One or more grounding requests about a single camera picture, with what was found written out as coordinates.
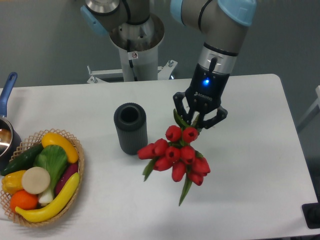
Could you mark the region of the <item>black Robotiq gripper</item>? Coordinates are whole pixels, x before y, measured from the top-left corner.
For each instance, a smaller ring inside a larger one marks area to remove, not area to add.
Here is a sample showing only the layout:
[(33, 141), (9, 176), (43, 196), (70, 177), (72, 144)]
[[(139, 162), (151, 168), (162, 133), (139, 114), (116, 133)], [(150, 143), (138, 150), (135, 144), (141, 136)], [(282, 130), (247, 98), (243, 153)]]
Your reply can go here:
[[(196, 123), (198, 130), (207, 130), (223, 121), (228, 111), (221, 106), (221, 96), (229, 77), (229, 74), (210, 72), (197, 64), (187, 90), (173, 95), (176, 114), (186, 124), (191, 125), (195, 112), (199, 112)], [(185, 109), (183, 99), (187, 100), (188, 110)], [(216, 115), (204, 120), (205, 115), (215, 109), (217, 109)]]

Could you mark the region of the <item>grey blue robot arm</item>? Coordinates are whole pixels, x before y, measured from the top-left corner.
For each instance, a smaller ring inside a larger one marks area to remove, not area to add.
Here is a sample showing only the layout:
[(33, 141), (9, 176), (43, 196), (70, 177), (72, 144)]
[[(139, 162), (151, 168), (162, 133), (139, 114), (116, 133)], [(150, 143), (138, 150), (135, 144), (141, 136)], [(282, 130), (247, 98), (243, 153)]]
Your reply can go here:
[[(255, 15), (254, 0), (173, 0), (172, 17), (199, 30), (205, 41), (190, 86), (173, 96), (182, 127), (209, 129), (227, 117), (221, 96)], [(107, 34), (120, 55), (126, 82), (157, 80), (164, 24), (148, 0), (87, 0), (80, 12), (97, 34)]]

